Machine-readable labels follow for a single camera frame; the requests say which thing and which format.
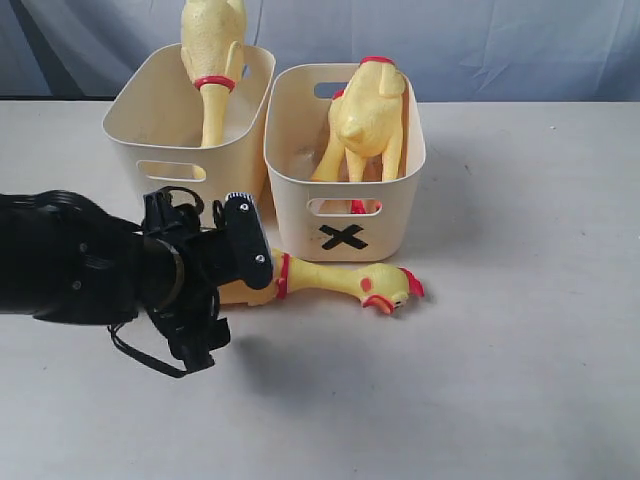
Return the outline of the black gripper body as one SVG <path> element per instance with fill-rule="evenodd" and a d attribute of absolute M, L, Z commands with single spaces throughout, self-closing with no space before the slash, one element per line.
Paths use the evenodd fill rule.
<path fill-rule="evenodd" d="M 114 346 L 137 362 L 172 378 L 214 366 L 212 351 L 231 341 L 220 315 L 220 289 L 239 281 L 252 291 L 274 278 L 274 259 L 253 195 L 230 192 L 212 203 L 214 225 L 204 228 L 205 202 L 198 195 L 176 205 L 176 187 L 143 197 L 139 302 L 166 339 L 176 368 L 124 342 L 119 325 L 108 328 Z"/>

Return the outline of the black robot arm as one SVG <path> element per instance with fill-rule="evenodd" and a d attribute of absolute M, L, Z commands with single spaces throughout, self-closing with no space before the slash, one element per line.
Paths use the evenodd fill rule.
<path fill-rule="evenodd" d="M 259 291 L 275 262 L 253 197 L 229 193 L 211 204 L 175 204 L 174 188 L 143 198 L 140 223 L 113 216 L 66 190 L 1 198 L 1 310 L 64 325 L 103 326 L 111 336 L 145 312 L 166 339 L 165 363 L 120 339 L 115 347 L 173 378 L 210 368 L 230 328 L 220 290 Z"/>

